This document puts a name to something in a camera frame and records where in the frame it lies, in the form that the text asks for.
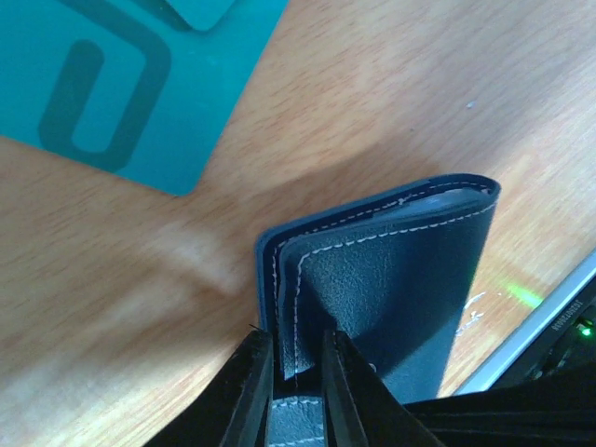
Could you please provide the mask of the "navy blue card holder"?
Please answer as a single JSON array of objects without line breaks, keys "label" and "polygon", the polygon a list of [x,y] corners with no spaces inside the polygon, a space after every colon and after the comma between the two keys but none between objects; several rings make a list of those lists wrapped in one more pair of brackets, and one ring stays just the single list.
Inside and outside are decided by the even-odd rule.
[{"label": "navy blue card holder", "polygon": [[394,398],[438,395],[501,188],[456,173],[273,227],[255,246],[274,338],[269,442],[323,444],[323,334],[345,332]]}]

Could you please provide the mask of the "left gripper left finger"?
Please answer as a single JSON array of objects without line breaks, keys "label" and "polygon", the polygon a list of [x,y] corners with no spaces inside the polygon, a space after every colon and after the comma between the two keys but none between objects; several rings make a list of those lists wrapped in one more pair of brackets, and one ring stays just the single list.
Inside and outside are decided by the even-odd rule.
[{"label": "left gripper left finger", "polygon": [[250,332],[202,393],[151,438],[153,446],[264,446],[273,398],[270,333]]}]

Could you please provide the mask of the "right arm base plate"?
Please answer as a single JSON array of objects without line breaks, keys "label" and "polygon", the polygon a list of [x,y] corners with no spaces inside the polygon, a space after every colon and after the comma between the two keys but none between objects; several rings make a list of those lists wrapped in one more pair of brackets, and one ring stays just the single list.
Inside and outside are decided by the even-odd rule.
[{"label": "right arm base plate", "polygon": [[595,305],[567,329],[528,375],[531,380],[551,376],[595,360]]}]

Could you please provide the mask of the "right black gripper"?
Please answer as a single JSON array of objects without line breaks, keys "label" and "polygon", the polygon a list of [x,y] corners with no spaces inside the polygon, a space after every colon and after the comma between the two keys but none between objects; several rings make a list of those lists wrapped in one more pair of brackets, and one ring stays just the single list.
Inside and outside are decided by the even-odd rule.
[{"label": "right black gripper", "polygon": [[595,383],[545,381],[408,404],[447,446],[593,446]]}]

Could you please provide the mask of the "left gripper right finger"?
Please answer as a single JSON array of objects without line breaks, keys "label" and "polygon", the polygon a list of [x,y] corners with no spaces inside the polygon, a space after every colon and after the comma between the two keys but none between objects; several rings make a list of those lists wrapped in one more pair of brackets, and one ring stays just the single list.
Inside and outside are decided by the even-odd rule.
[{"label": "left gripper right finger", "polygon": [[324,333],[321,395],[327,446],[442,445],[394,399],[345,332]]}]

